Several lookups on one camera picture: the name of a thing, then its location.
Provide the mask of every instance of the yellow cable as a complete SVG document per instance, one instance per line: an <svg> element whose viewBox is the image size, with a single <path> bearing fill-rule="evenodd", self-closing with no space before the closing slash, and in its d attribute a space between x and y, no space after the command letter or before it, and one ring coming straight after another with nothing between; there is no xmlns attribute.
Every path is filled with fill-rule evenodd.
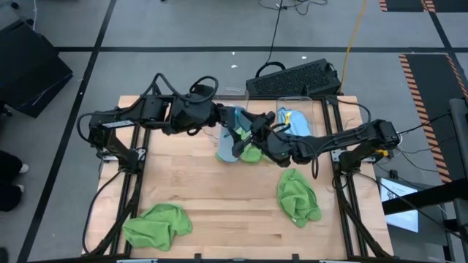
<svg viewBox="0 0 468 263"><path fill-rule="evenodd" d="M341 85L339 86L340 93L343 90L344 80L346 79L346 64L348 62L348 55L350 54L352 43L354 42L354 38L356 37L356 33L358 32L359 24L361 23L361 18L363 17L364 12L366 11L366 5L367 5L367 0L363 0L363 6L361 7L361 10L359 11L358 20L356 21L356 24L354 25L351 39L350 39L350 42L348 43L348 48L346 49L346 56L344 57L344 64L343 64L343 72L341 73Z"/></svg>

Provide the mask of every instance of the transparent bin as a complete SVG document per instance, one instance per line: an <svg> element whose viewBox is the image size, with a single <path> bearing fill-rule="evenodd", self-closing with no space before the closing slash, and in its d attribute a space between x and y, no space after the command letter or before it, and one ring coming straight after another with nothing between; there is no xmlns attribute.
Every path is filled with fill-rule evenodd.
<svg viewBox="0 0 468 263"><path fill-rule="evenodd" d="M307 120L309 125L310 135L317 136L317 127L315 125L313 100L305 96L291 96L279 98L276 101L276 122L284 123L284 118L280 116L280 109L287 111L298 111Z"/></svg>
<svg viewBox="0 0 468 263"><path fill-rule="evenodd" d="M222 103L224 106L242 107L247 111L249 110L249 92L245 88L218 88L213 101L215 103ZM221 124L217 123L215 127L203 127L202 131L217 146L221 128Z"/></svg>

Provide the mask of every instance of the wooden table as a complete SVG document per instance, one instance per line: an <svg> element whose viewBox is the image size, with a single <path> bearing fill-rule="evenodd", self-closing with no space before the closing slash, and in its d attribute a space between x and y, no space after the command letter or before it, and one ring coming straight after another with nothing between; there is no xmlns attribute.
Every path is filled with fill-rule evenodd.
<svg viewBox="0 0 468 263"><path fill-rule="evenodd" d="M128 107L137 96L123 96L119 107ZM342 100L356 102L354 96ZM343 126L351 129L362 123L359 108L339 105ZM276 111L276 101L250 101L248 111ZM321 104L314 102L317 133L325 135ZM330 107L332 127L336 129ZM130 144L133 128L118 130L120 140ZM175 237L168 252L153 248L133 248L132 258L184 258L195 253L203 258L231 259L346 259L336 193L331 187L333 172L330 154L319 157L320 172L314 180L310 164L291 164L309 179L322 209L322 220L296 227L276 202L276 185L285 170L273 163L226 164L214 157L216 146L202 132L195 137L186 134L165 136L152 131L146 159L138 214L151 206L169 202L181 205L193 223L193 232ZM99 187L116 173L117 163L105 164ZM363 164L362 173L374 177L372 165ZM94 248L116 218L124 176L111 183L96 201L86 243ZM377 185L355 176L355 189L361 218L379 244L393 254ZM359 254L355 228L350 221L354 253ZM121 238L119 251L123 252Z"/></svg>

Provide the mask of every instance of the black shoe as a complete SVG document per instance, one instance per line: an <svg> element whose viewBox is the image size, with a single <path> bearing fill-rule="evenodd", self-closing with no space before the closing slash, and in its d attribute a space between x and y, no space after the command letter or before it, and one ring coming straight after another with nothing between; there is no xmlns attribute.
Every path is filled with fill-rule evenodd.
<svg viewBox="0 0 468 263"><path fill-rule="evenodd" d="M0 263L8 263L8 252L5 248L0 248Z"/></svg>

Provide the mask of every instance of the wooden tabletop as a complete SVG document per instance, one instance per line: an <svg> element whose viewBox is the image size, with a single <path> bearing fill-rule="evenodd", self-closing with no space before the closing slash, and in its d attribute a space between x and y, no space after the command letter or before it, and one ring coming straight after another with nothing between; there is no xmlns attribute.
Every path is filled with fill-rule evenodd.
<svg viewBox="0 0 468 263"><path fill-rule="evenodd" d="M122 96L118 105L128 107L137 96ZM354 96L340 99L357 102ZM341 103L345 129L362 123L359 108ZM276 101L249 101L252 113L276 112ZM333 131L336 125L329 109ZM313 114L319 136L325 135L325 124L319 102L309 103L307 114ZM130 144L133 128L118 130L119 139ZM319 157L320 171L314 180L311 166L291 164L309 179L322 209L322 220L296 227L276 202L276 185L285 170L268 161L227 164L214 157L217 147L206 134L166 136L152 131L146 159L138 214L157 203L182 206L193 224L193 232L175 237L170 251L133 248L132 258L191 259L195 253L203 258L231 259L346 259L336 193L331 186L333 172L330 154ZM99 187L116 173L117 163L105 164ZM372 165L363 164L363 174L374 177ZM96 247L116 219L124 176L121 175L102 191L88 225L86 243ZM361 218L375 240L393 254L377 185L371 180L354 177ZM355 228L350 221L354 253L359 254ZM123 251L121 238L119 251Z"/></svg>

